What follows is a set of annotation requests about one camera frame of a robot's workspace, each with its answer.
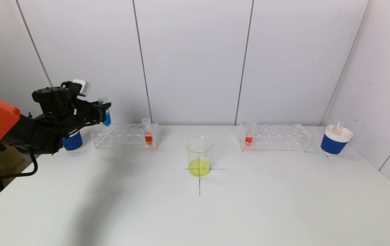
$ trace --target blue test tube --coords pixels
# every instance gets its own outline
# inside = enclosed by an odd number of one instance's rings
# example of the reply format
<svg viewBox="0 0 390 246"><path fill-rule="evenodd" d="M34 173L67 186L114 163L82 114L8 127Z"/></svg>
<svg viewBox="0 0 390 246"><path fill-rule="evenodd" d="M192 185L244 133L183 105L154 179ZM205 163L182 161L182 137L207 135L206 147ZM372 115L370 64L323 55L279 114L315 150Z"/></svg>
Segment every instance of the blue test tube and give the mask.
<svg viewBox="0 0 390 246"><path fill-rule="evenodd" d="M99 103L99 105L108 103L107 97L99 97L99 98L98 98L98 103ZM110 117L110 110L109 110L109 109L107 109L107 110L105 111L105 117L106 117L107 119L103 122L103 124L104 124L105 126L109 126L109 125L111 124L111 117Z"/></svg>

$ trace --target white table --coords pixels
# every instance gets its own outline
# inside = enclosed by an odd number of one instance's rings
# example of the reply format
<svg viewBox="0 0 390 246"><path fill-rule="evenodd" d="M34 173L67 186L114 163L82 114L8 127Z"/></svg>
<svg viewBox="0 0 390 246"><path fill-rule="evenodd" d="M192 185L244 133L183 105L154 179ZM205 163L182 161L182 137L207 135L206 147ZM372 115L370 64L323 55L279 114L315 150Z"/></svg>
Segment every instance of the white table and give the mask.
<svg viewBox="0 0 390 246"><path fill-rule="evenodd" d="M157 151L44 155L0 194L0 245L390 245L390 181L349 145L242 152L235 126L160 126ZM185 143L214 143L212 170L187 168Z"/></svg>

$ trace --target blue cup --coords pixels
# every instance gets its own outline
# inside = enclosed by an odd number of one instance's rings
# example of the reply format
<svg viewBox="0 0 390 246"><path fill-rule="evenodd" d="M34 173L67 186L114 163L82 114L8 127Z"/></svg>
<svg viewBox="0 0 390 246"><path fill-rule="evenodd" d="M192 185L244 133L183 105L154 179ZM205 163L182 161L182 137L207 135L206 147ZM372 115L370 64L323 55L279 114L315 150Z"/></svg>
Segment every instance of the blue cup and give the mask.
<svg viewBox="0 0 390 246"><path fill-rule="evenodd" d="M76 132L70 137L62 139L63 146L67 151L74 151L82 147L81 133Z"/></svg>
<svg viewBox="0 0 390 246"><path fill-rule="evenodd" d="M326 155L338 155L352 137L353 133L349 129L328 125L321 143L321 150Z"/></svg>

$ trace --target robotic arm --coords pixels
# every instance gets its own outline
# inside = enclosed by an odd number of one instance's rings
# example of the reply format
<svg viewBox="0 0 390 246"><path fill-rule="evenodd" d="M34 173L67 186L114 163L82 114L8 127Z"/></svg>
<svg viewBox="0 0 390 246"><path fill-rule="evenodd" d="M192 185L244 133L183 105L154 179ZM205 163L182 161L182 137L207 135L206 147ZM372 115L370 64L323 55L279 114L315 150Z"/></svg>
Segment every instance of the robotic arm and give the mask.
<svg viewBox="0 0 390 246"><path fill-rule="evenodd" d="M40 103L42 115L32 118L0 100L0 140L18 149L36 154L54 154L62 148L62 139L106 120L105 111L111 103L80 100L86 96L90 85L86 81L63 82L58 87L46 87L32 93Z"/></svg>

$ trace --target transparent plastic cup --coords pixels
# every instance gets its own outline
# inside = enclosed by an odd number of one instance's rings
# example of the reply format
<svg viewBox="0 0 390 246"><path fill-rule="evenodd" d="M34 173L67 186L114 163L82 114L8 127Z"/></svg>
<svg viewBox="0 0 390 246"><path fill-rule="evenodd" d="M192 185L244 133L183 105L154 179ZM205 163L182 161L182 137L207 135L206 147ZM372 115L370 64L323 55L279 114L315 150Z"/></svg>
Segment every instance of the transparent plastic cup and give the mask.
<svg viewBox="0 0 390 246"><path fill-rule="evenodd" d="M213 143L207 137L195 137L186 146L189 173L196 177L207 175L210 171Z"/></svg>

